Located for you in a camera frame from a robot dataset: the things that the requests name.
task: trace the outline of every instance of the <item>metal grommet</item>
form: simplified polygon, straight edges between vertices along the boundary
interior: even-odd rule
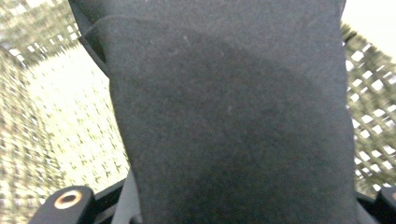
[[[58,209],[66,209],[76,205],[82,199],[82,193],[78,190],[69,190],[61,195],[56,201],[54,206]]]

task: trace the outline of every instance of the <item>black fabric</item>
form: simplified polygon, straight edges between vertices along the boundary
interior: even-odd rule
[[[96,4],[145,223],[357,223],[341,2]]]

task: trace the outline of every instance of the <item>dark gray cloth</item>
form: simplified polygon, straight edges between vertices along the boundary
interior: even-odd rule
[[[340,8],[73,7],[110,78],[145,223],[357,223]]]

